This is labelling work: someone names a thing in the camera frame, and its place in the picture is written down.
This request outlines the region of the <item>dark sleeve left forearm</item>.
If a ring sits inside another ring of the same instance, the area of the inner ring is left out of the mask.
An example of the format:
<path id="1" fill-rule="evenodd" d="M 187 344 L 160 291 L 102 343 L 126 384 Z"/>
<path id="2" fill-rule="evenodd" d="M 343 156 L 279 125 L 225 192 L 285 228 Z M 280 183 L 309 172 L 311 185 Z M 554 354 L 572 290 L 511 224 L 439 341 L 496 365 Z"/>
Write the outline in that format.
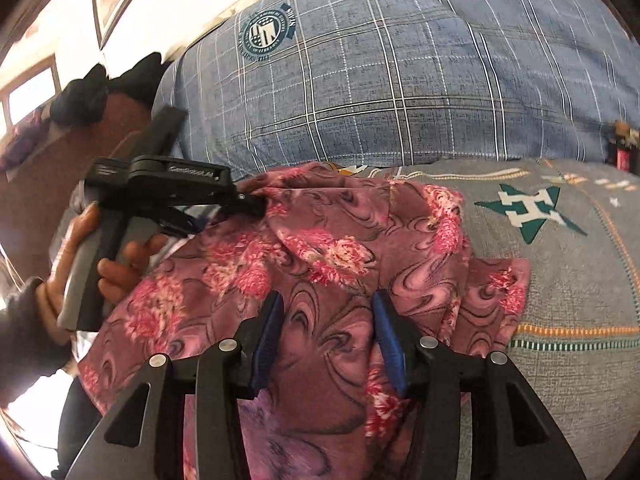
<path id="1" fill-rule="evenodd" d="M 1 310 L 1 407 L 7 408 L 40 377 L 51 376 L 72 356 L 47 331 L 38 308 L 40 278 L 30 278 L 21 292 L 6 298 Z"/>

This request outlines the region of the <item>person's left hand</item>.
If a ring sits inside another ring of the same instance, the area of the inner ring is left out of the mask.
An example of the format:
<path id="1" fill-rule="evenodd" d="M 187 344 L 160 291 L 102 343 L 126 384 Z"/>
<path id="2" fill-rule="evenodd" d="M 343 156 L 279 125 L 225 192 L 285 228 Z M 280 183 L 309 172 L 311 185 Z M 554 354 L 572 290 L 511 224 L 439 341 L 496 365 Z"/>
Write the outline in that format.
<path id="1" fill-rule="evenodd" d="M 70 332 L 58 327 L 66 282 L 80 243 L 99 226 L 99 223 L 100 212 L 96 203 L 92 203 L 70 222 L 49 278 L 36 289 L 38 312 L 43 326 L 59 346 L 65 346 L 70 342 Z M 100 294 L 111 304 L 118 304 L 125 299 L 141 282 L 151 258 L 158 254 L 167 242 L 166 235 L 155 234 L 144 244 L 135 240 L 128 243 L 122 252 L 123 262 L 107 258 L 100 260 L 96 267 L 100 278 Z"/>

